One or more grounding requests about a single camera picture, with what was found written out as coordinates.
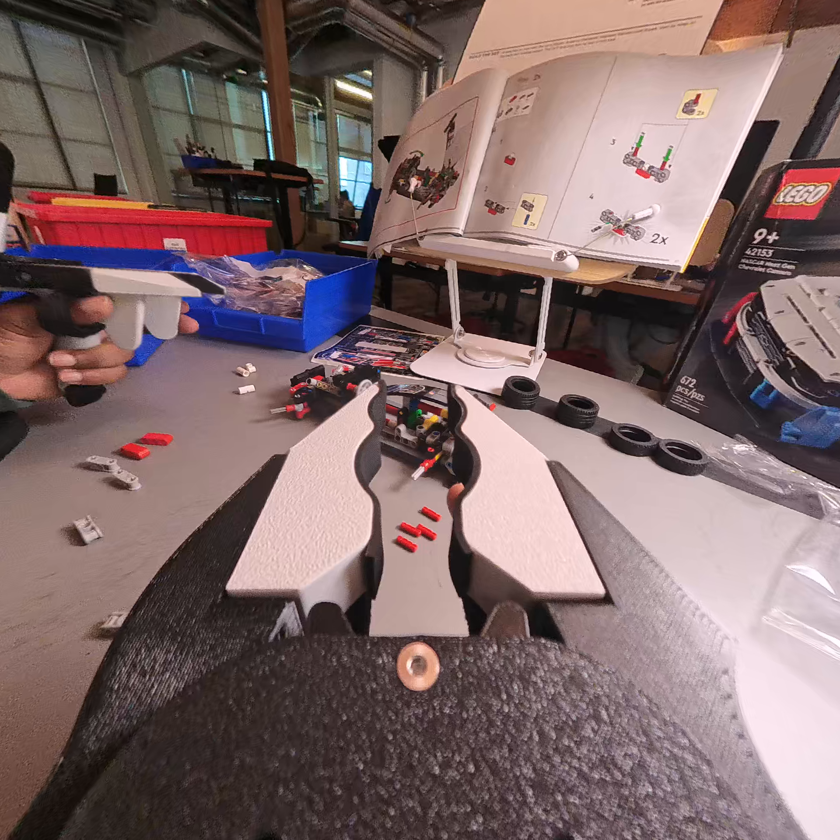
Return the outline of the black toy set box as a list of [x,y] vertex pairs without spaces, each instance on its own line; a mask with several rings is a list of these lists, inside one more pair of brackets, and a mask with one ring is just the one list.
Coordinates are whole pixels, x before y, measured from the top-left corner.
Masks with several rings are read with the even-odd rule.
[[690,337],[664,405],[837,487],[838,158],[757,178]]

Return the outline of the clear plastic bag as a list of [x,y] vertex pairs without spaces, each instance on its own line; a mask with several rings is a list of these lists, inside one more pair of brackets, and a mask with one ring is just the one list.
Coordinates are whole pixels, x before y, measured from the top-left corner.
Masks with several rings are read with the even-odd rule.
[[784,556],[762,623],[839,659],[839,520],[814,521]]
[[785,464],[745,438],[704,448],[705,475],[733,489],[839,524],[839,489]]

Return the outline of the white paper sign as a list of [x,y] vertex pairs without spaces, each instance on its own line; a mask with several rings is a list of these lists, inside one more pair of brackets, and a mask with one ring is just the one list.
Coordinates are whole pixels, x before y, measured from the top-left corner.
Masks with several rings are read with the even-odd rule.
[[605,51],[697,56],[721,1],[487,1],[455,81],[478,70],[511,74],[554,58]]

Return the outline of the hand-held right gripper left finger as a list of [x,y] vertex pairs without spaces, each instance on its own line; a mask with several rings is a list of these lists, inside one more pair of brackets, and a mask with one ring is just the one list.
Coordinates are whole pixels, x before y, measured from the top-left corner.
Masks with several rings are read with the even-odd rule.
[[383,382],[355,396],[286,453],[225,594],[280,598],[301,619],[336,606],[357,634],[371,628],[384,570],[382,510],[371,488],[382,467]]

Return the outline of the yellow plastic bin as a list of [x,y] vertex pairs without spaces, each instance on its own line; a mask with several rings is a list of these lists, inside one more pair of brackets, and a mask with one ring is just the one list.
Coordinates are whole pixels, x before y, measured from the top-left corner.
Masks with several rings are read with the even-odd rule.
[[148,202],[136,202],[118,199],[117,197],[89,197],[89,196],[53,196],[49,203],[57,207],[83,207],[104,209],[119,209],[130,211],[148,211],[154,206]]

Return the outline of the person's left hand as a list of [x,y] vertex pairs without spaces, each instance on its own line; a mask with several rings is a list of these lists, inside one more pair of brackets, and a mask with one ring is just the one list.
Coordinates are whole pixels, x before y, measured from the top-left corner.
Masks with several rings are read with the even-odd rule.
[[19,299],[1,308],[1,390],[20,402],[61,396],[61,385],[110,385],[127,374],[132,352],[110,339],[87,350],[52,350],[35,305]]

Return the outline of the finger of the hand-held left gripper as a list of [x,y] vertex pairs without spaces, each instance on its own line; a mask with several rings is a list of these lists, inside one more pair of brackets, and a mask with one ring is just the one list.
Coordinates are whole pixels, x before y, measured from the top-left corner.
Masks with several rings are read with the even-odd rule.
[[126,351],[137,350],[143,339],[145,297],[184,299],[224,291],[217,283],[192,272],[96,268],[91,269],[91,280],[97,294],[112,300],[105,330],[110,340]]
[[144,330],[158,340],[167,341],[180,331],[182,298],[148,296],[144,298]]

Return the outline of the person's left forearm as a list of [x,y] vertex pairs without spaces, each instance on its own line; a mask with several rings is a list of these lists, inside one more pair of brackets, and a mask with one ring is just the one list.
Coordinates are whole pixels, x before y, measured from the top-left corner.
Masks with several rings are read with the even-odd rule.
[[1,452],[4,460],[27,437],[28,425],[20,412],[29,407],[29,401],[20,401],[1,391]]

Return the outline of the instruction booklet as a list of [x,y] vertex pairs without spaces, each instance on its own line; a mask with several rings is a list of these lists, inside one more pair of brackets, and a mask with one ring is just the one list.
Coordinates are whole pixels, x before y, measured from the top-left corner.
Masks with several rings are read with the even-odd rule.
[[383,181],[368,253],[416,242],[515,264],[682,270],[782,63],[591,52],[430,96]]

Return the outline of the wooden background desk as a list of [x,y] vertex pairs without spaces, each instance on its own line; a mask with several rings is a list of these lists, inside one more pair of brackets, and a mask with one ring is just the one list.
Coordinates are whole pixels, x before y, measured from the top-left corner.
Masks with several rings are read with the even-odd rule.
[[232,214],[241,195],[264,194],[271,206],[280,242],[284,249],[295,249],[306,236],[307,198],[316,186],[323,186],[322,178],[310,171],[284,161],[258,159],[255,169],[228,161],[183,154],[182,171],[195,186],[207,192],[218,189],[223,196],[225,211]]
[[[368,256],[368,243],[366,241],[356,240],[340,240],[329,242],[324,246],[325,249],[332,251],[337,255],[366,257]],[[446,259],[455,259],[454,255],[449,255],[438,249],[424,248],[419,245],[398,245],[395,247],[393,254],[384,254],[384,256],[392,256],[394,259],[401,259],[404,263],[412,262],[419,266],[435,266],[444,267]],[[485,258],[485,257],[458,257],[459,264],[462,268],[479,275],[493,277],[500,279],[503,277],[535,277],[542,280],[545,277],[551,277],[552,280],[557,280],[563,283],[571,284],[577,287],[589,287],[594,289],[606,289],[607,291],[616,291],[626,293],[642,298],[653,298],[663,301],[677,302],[689,304],[690,306],[697,306],[701,303],[705,291],[696,291],[692,289],[685,289],[678,285],[671,283],[662,284],[654,281],[636,280],[630,277],[635,271],[635,266],[628,266],[625,264],[618,264],[615,262],[606,262],[597,259],[583,259],[579,269],[570,273],[561,273],[557,266],[548,269],[538,268],[533,266],[520,266],[514,264],[510,260],[505,261],[499,258]],[[623,276],[619,275],[618,270],[624,268],[629,269]]]

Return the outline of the white book stand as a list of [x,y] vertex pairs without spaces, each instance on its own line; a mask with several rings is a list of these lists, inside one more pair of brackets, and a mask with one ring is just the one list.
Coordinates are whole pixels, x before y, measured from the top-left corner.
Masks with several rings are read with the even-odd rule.
[[[448,283],[451,336],[411,363],[411,372],[429,380],[471,387],[499,395],[511,376],[535,380],[547,358],[546,337],[553,283],[596,287],[623,281],[636,269],[633,264],[598,259],[578,259],[564,251],[542,246],[503,245],[449,236],[425,237],[419,246],[399,248],[397,258],[442,263]],[[459,299],[459,270],[496,270],[500,280],[536,280],[539,314],[535,338],[530,343],[482,337],[465,330]]]

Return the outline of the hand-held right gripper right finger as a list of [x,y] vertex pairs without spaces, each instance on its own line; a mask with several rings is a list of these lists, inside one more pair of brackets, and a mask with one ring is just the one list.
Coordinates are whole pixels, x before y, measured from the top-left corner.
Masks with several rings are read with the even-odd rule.
[[470,632],[512,602],[599,603],[607,589],[546,456],[462,385],[448,388],[453,467],[448,567]]

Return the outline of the red plastic bin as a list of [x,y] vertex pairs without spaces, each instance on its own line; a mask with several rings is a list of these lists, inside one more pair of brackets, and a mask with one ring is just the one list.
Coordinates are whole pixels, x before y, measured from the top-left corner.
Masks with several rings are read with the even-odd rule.
[[205,256],[237,256],[267,251],[267,219],[183,209],[140,208],[138,203],[17,203],[36,245],[151,249]]

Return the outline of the holographic sticker sheet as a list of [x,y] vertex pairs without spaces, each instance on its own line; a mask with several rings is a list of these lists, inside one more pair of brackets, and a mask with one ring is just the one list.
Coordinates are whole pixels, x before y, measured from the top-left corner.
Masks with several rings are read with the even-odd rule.
[[312,362],[355,367],[371,365],[394,375],[411,375],[411,365],[445,341],[441,335],[405,328],[360,325],[328,348],[316,352]]

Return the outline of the toy brick car chassis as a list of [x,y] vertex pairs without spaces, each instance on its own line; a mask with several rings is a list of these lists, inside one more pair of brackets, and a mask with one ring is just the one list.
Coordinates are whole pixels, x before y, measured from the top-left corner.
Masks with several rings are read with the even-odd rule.
[[[324,419],[355,396],[363,383],[381,381],[381,370],[370,364],[341,365],[330,371],[318,364],[293,376],[286,401],[269,413],[297,420]],[[413,466],[413,481],[443,469],[453,475],[455,441],[446,390],[418,383],[387,385],[385,390],[383,452]]]

